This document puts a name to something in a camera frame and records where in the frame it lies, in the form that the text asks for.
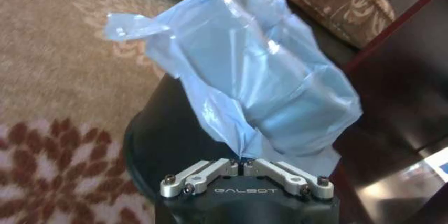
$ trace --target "beige carpet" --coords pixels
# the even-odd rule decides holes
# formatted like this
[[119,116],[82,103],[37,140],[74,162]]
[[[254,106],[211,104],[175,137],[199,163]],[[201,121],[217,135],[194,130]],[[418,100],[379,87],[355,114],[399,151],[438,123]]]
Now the beige carpet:
[[0,1],[0,223],[153,223],[119,149],[162,71],[102,26],[177,1]]

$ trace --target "light blue plastic bag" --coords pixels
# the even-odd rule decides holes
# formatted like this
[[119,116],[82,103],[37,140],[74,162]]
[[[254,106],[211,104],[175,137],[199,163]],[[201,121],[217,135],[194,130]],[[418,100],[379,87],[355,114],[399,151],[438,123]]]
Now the light blue plastic bag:
[[238,156],[330,174],[358,97],[285,0],[182,0],[153,19],[109,14],[105,34],[145,41],[202,129]]

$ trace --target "patterned carpet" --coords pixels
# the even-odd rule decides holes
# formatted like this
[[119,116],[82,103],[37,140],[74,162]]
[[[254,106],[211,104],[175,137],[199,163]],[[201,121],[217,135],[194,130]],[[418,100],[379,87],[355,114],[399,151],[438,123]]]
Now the patterned carpet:
[[162,71],[102,27],[177,1],[1,0],[0,223],[153,223],[119,151]]

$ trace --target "screw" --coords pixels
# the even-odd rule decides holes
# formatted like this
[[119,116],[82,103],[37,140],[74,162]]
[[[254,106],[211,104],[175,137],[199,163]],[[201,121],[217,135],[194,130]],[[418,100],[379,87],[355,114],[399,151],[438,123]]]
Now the screw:
[[167,174],[162,182],[165,183],[165,185],[173,184],[175,182],[175,176],[171,174]]
[[319,185],[319,186],[327,186],[327,184],[329,184],[327,177],[318,176],[317,177],[317,185]]
[[307,196],[309,194],[310,194],[309,186],[307,186],[307,185],[303,185],[303,186],[299,188],[299,195],[301,195],[301,196]]
[[194,192],[194,187],[191,184],[186,184],[183,187],[183,194],[190,195]]

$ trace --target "wooden table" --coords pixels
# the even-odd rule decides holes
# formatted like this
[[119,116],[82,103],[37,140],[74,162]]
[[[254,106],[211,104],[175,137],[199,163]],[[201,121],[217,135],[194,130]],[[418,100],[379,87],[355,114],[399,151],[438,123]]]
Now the wooden table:
[[443,184],[419,161],[448,146],[448,0],[419,0],[343,71],[363,115],[334,143],[341,220],[399,223]]

